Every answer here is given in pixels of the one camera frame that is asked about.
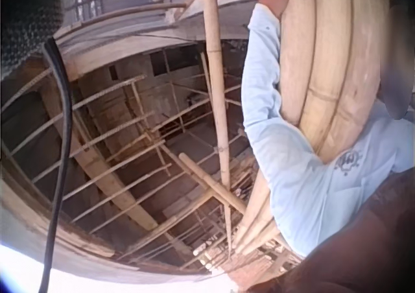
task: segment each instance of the sky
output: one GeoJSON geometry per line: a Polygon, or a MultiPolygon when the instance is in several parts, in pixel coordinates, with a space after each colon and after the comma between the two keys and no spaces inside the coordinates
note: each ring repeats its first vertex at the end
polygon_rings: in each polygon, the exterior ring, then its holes
{"type": "MultiPolygon", "coordinates": [[[[8,286],[12,285],[15,293],[37,293],[43,271],[43,264],[17,251],[0,245],[0,273],[8,286]]],[[[221,274],[208,280],[190,283],[166,283],[161,285],[129,285],[111,283],[68,274],[52,269],[49,293],[112,293],[112,292],[200,292],[229,293],[237,291],[237,285],[226,275],[221,274]]]]}

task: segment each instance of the light blue shirt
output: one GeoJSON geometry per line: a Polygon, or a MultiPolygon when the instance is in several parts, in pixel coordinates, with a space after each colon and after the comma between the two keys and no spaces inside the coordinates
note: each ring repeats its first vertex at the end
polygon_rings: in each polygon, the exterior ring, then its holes
{"type": "Polygon", "coordinates": [[[414,166],[414,125],[375,103],[352,149],[324,165],[304,135],[281,118],[278,19],[256,4],[242,80],[244,127],[271,190],[271,210],[302,256],[338,232],[388,177],[414,166]]]}

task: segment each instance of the bundle of bamboo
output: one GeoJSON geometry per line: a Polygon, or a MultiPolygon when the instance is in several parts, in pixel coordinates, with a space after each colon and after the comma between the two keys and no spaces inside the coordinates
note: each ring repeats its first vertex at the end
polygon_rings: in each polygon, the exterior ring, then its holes
{"type": "MultiPolygon", "coordinates": [[[[350,147],[368,119],[379,86],[387,3],[290,0],[282,19],[281,114],[299,124],[323,162],[350,147]]],[[[259,172],[233,247],[247,254],[279,236],[259,172]]]]}

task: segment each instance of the black cable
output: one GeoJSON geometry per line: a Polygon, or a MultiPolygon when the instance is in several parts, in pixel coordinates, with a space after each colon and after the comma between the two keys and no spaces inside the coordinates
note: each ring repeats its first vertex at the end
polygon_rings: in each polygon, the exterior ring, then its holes
{"type": "Polygon", "coordinates": [[[71,148],[72,136],[72,102],[69,95],[69,80],[66,74],[64,61],[60,55],[58,46],[53,38],[49,38],[43,45],[43,55],[52,69],[53,75],[58,84],[62,100],[62,111],[64,114],[64,127],[62,130],[61,162],[59,167],[58,179],[53,198],[52,218],[49,224],[49,231],[46,239],[46,249],[44,258],[43,275],[40,283],[39,293],[46,293],[49,287],[49,278],[51,275],[54,240],[58,226],[59,212],[62,206],[62,197],[64,195],[64,185],[69,161],[69,151],[71,148]]]}

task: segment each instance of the black hose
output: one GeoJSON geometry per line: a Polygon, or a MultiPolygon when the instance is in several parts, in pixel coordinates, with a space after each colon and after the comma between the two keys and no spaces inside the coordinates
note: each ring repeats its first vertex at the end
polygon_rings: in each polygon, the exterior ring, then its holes
{"type": "Polygon", "coordinates": [[[46,239],[46,249],[44,258],[43,275],[40,283],[39,293],[46,293],[49,287],[49,278],[51,275],[54,240],[58,226],[59,212],[62,206],[62,197],[64,195],[64,185],[69,161],[69,151],[71,149],[72,136],[72,102],[69,94],[69,80],[66,74],[64,61],[60,56],[58,47],[53,38],[49,38],[43,45],[43,55],[52,69],[53,75],[58,84],[62,100],[62,111],[64,114],[64,127],[62,132],[61,162],[59,167],[58,179],[53,197],[52,218],[49,224],[49,231],[46,239]]]}

